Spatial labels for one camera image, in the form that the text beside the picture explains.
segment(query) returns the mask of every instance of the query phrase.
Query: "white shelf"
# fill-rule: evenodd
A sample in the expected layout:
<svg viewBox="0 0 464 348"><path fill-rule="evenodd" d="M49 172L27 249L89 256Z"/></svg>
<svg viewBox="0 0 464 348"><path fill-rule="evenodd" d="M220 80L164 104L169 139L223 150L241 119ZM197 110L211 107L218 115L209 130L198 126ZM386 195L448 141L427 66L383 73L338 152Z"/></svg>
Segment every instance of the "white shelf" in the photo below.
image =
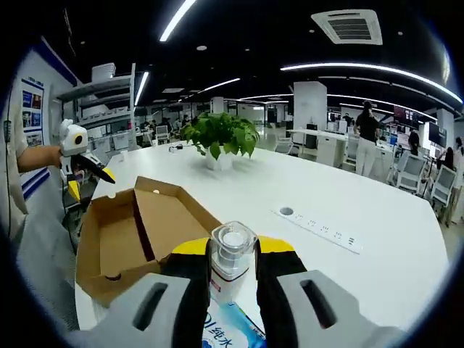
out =
<svg viewBox="0 0 464 348"><path fill-rule="evenodd" d="M98 105L109 104L109 103L114 103L114 102L123 102L125 100L130 100L130 99L131 99L130 93L118 94L116 96L105 96L104 98L98 98L98 99L91 100L91 101L83 101L80 107L82 109L88 109L89 107L96 107Z"/></svg>
<svg viewBox="0 0 464 348"><path fill-rule="evenodd" d="M84 128L95 128L100 127L102 125L107 125L108 123L114 123L118 121L129 120L131 118L131 111L122 111L116 112L115 114L101 116L94 119L83 120L77 125L84 127Z"/></svg>
<svg viewBox="0 0 464 348"><path fill-rule="evenodd" d="M114 91L122 88L131 87L131 75L117 76L108 80L90 82L82 86L74 87L68 92L56 96L62 102L71 102L72 100L97 94L102 92Z"/></svg>

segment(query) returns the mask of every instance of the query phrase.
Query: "black ceiling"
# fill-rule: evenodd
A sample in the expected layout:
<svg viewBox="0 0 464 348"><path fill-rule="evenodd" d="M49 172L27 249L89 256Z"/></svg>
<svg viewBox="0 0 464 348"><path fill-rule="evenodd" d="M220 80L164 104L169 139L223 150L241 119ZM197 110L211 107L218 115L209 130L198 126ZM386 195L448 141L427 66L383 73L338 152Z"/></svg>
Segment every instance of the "black ceiling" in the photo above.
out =
<svg viewBox="0 0 464 348"><path fill-rule="evenodd" d="M406 70L461 95L458 86L464 57L458 34L462 14L447 6L448 2L451 4L448 0L435 4L397 0L197 0L169 40L159 42L183 2L74 1L66 8L72 35L61 15L45 37L83 82L90 81L93 66L108 62L116 64L117 74L129 73L132 62L137 63L138 72L149 71L140 106L153 104L155 99L177 101L191 90L202 90L233 78L241 80L189 100L287 94L294 81L348 76L398 83L440 99L451 110L461 111L460 103L444 92L390 73L327 67L280 71L281 67L301 63L362 62ZM384 44L332 43L311 15L335 9L376 11ZM200 45L207 46L207 50L197 51ZM447 54L452 58L449 61L452 69L445 83L443 66ZM411 90L383 83L353 79L320 81L330 94L386 100L420 111L441 105ZM164 94L165 88L185 88L185 91ZM334 98L328 101L329 105L338 102L347 101Z"/></svg>

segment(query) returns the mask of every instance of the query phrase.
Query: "white pillar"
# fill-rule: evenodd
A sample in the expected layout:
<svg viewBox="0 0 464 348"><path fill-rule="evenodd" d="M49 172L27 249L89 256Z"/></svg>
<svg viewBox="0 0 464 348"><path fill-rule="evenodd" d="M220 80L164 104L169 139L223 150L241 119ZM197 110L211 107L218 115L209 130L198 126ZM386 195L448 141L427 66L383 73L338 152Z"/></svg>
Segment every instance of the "white pillar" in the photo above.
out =
<svg viewBox="0 0 464 348"><path fill-rule="evenodd" d="M215 96L211 99L211 113L222 114L224 112L224 98L221 96Z"/></svg>
<svg viewBox="0 0 464 348"><path fill-rule="evenodd" d="M447 147L453 147L455 144L455 117L454 115L445 110L438 109L436 111L438 118L437 124L447 132Z"/></svg>
<svg viewBox="0 0 464 348"><path fill-rule="evenodd" d="M318 125L319 131L327 128L327 87L320 82L294 83L293 128L306 129L306 124ZM303 143L303 134L295 134L294 141Z"/></svg>
<svg viewBox="0 0 464 348"><path fill-rule="evenodd" d="M285 105L277 104L275 107L277 108L277 123L280 123L285 120Z"/></svg>

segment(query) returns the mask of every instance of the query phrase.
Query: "floor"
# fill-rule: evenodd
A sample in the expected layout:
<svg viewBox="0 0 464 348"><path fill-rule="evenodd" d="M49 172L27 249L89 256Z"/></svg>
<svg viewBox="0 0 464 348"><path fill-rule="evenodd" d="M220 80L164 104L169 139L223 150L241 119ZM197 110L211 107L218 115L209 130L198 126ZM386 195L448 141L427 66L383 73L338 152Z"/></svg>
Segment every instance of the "floor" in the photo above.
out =
<svg viewBox="0 0 464 348"><path fill-rule="evenodd" d="M258 141L257 147L260 149L267 149L273 151L276 146L276 141L278 138L285 137L284 128L266 128L266 127L257 127L257 131L260 134L260 141ZM317 150L304 149L304 153L300 158L304 158L309 161L316 160ZM354 172L355 167L344 165L342 170ZM456 252L459 251L460 245L464 242L464 223L456 225L452 223L449 228L445 225L440 225L443 234L444 245L447 249L448 259L451 261Z"/></svg>

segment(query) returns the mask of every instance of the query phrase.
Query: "cardboard box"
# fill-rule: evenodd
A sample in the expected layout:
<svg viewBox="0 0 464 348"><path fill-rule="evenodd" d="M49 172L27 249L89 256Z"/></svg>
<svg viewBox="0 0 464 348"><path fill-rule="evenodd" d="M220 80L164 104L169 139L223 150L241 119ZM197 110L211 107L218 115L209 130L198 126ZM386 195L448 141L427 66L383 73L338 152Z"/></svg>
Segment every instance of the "cardboard box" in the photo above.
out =
<svg viewBox="0 0 464 348"><path fill-rule="evenodd" d="M178 245L221 223L183 188L138 177L134 189L92 201L83 217L76 280L102 305L147 273L160 273Z"/></svg>

